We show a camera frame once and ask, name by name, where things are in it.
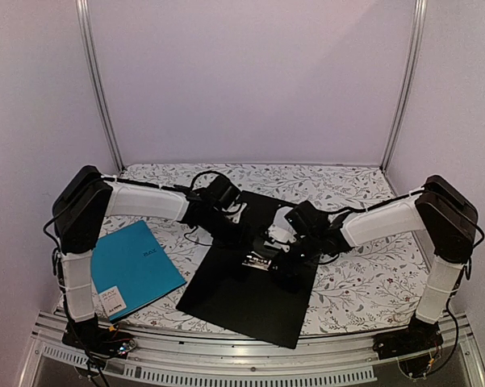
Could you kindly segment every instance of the floral tablecloth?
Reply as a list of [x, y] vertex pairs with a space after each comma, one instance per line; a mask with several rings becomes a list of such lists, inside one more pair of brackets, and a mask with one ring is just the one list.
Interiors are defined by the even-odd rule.
[[[310, 200], [323, 210], [371, 206], [393, 196], [377, 168], [265, 164], [135, 164], [122, 177], [163, 185], [189, 185], [201, 171], [226, 174], [241, 189], [291, 202]], [[207, 182], [208, 178], [198, 181]], [[190, 228], [158, 218], [115, 216], [105, 219], [101, 236], [143, 219], [170, 259], [190, 281], [205, 248], [185, 239]], [[192, 238], [200, 240], [198, 232]], [[408, 323], [423, 292], [427, 268], [411, 234], [376, 240], [342, 254], [317, 269], [302, 335], [341, 334]], [[175, 309], [185, 286], [124, 320], [178, 330], [222, 333], [225, 329]], [[98, 296], [94, 303], [105, 318]]]

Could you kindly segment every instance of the white label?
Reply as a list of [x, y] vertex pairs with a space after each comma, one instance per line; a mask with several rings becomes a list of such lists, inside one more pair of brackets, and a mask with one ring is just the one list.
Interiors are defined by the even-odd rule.
[[122, 294], [120, 294], [117, 286], [104, 290], [98, 296], [100, 297], [102, 306], [104, 306], [107, 317], [117, 314], [128, 307], [123, 301]]

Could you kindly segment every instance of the black sheet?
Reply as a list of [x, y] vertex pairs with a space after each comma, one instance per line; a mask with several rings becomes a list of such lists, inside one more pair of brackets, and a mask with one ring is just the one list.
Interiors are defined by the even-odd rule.
[[[247, 191], [240, 199], [248, 203], [243, 219], [255, 229], [267, 228], [277, 208], [290, 205]], [[255, 339], [295, 348], [317, 260], [301, 264], [291, 290], [281, 286], [270, 272], [242, 265], [250, 250], [233, 250], [214, 241], [177, 309]]]

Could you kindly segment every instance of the wire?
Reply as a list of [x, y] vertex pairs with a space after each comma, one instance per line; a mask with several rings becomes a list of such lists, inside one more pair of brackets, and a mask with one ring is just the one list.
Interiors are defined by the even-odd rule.
[[363, 212], [367, 212], [367, 211], [371, 211], [371, 210], [376, 210], [377, 208], [380, 208], [380, 207], [383, 207], [383, 206], [387, 206], [388, 204], [391, 204], [393, 202], [397, 202], [398, 200], [403, 200], [405, 198], [408, 198], [409, 196], [413, 196], [413, 195], [417, 195], [417, 194], [422, 194], [423, 192], [425, 192], [424, 189], [418, 189], [416, 191], [413, 191], [413, 192], [410, 192], [410, 193], [406, 193], [405, 195], [397, 196], [396, 198], [391, 198], [391, 199], [384, 200], [383, 202], [374, 204], [374, 205], [369, 206], [367, 208], [355, 208], [355, 207], [346, 206], [346, 207], [340, 208], [339, 210], [325, 211], [325, 212], [328, 215], [341, 214], [341, 213], [346, 212], [346, 211], [348, 211], [350, 213], [354, 212], [354, 213], [361, 214]]
[[335, 262], [337, 259], [339, 259], [339, 256], [341, 254], [337, 254], [336, 256], [334, 256], [331, 260], [327, 260], [326, 262], [319, 262], [318, 265], [321, 266], [323, 264], [331, 264], [333, 262]]
[[425, 374], [418, 374], [418, 375], [412, 377], [412, 379], [420, 379], [420, 378], [423, 378], [423, 377], [427, 377], [429, 375], [433, 375], [436, 372], [439, 372], [443, 367], [445, 367], [448, 364], [450, 359], [452, 359], [452, 355], [455, 353], [456, 349], [458, 348], [458, 344], [459, 344], [459, 323], [458, 323], [458, 320], [455, 318], [454, 314], [450, 311], [450, 308], [449, 308], [450, 299], [451, 298], [449, 298], [446, 301], [446, 312], [453, 319], [454, 324], [455, 324], [455, 341], [454, 341], [454, 346], [452, 347], [452, 351], [450, 351], [450, 354], [447, 356], [445, 361], [438, 368], [436, 368], [432, 371], [429, 371]]
[[[69, 323], [68, 325], [70, 326], [70, 329], [72, 330], [72, 334], [75, 336], [75, 338], [77, 339], [77, 342], [82, 347], [82, 349], [84, 350], [84, 353], [88, 357], [88, 372], [91, 372], [91, 369], [90, 369], [90, 362], [91, 362], [91, 363], [94, 364], [95, 368], [97, 369], [98, 374], [100, 375], [102, 381], [104, 382], [104, 385], [106, 387], [110, 387], [110, 384], [108, 383], [106, 377], [104, 376], [104, 373], [102, 373], [102, 369], [98, 365], [98, 361], [92, 355], [92, 353], [90, 352], [90, 350], [88, 349], [88, 347], [86, 345], [84, 345], [84, 343], [81, 341], [81, 338], [79, 337], [79, 335], [75, 331], [75, 326], [74, 326], [75, 322], [70, 317], [70, 313], [68, 311], [68, 305], [66, 303], [66, 300], [65, 300], [65, 302], [63, 302], [63, 307], [65, 309], [66, 318], [68, 319], [68, 323]], [[96, 385], [97, 387], [101, 387], [96, 381], [94, 381], [94, 379], [93, 379], [94, 377], [92, 377], [90, 374], [88, 376], [89, 376], [90, 381], [92, 381], [92, 383], [94, 385]]]
[[[433, 191], [430, 191], [430, 192], [431, 194], [435, 194], [438, 198], [440, 198], [447, 206], [450, 206], [451, 208], [455, 208], [455, 205], [452, 204], [452, 202], [447, 197], [441, 195], [438, 192], [433, 192]], [[463, 213], [461, 213], [459, 216], [462, 219], [466, 220], [480, 234], [479, 240], [475, 242], [474, 245], [472, 246], [472, 254], [473, 254], [473, 251], [475, 250], [475, 248], [478, 247], [482, 242], [484, 242], [485, 233], [483, 229], [477, 224], [476, 221], [470, 219], [468, 216], [464, 215]], [[470, 254], [470, 257], [468, 258], [465, 266], [465, 277], [468, 281], [471, 279], [472, 254]]]
[[212, 246], [211, 244], [205, 244], [205, 243], [201, 243], [201, 242], [199, 242], [199, 241], [197, 241], [197, 240], [192, 240], [192, 239], [190, 239], [190, 238], [187, 238], [187, 236], [188, 236], [188, 235], [194, 234], [194, 233], [197, 231], [197, 229], [198, 229], [198, 228], [199, 228], [198, 226], [195, 226], [195, 227], [192, 229], [192, 231], [188, 231], [188, 232], [186, 232], [186, 233], [183, 235], [183, 238], [185, 238], [186, 240], [188, 240], [188, 241], [190, 241], [190, 242], [192, 242], [192, 243], [198, 244], [199, 246], [204, 246], [205, 248], [209, 248], [209, 247], [211, 247], [211, 246]]
[[226, 177], [228, 179], [228, 177], [226, 175], [224, 175], [223, 173], [209, 169], [207, 171], [200, 172], [200, 173], [198, 173], [197, 175], [194, 176], [194, 178], [192, 179], [192, 182], [190, 183], [190, 191], [194, 189], [195, 182], [197, 181], [197, 179], [199, 179], [201, 176], [204, 176], [204, 175], [217, 175], [217, 176]]

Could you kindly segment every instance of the light purple wall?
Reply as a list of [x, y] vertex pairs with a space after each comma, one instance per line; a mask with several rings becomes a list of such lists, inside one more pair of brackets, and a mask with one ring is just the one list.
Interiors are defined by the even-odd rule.
[[91, 2], [124, 160], [379, 164], [414, 3]]
[[[429, 2], [408, 112], [392, 161], [400, 193], [439, 173], [479, 209], [485, 231], [485, 0]], [[485, 243], [464, 308], [485, 361]]]
[[0, 1], [0, 386], [57, 287], [41, 233], [84, 164], [113, 171], [74, 0]]

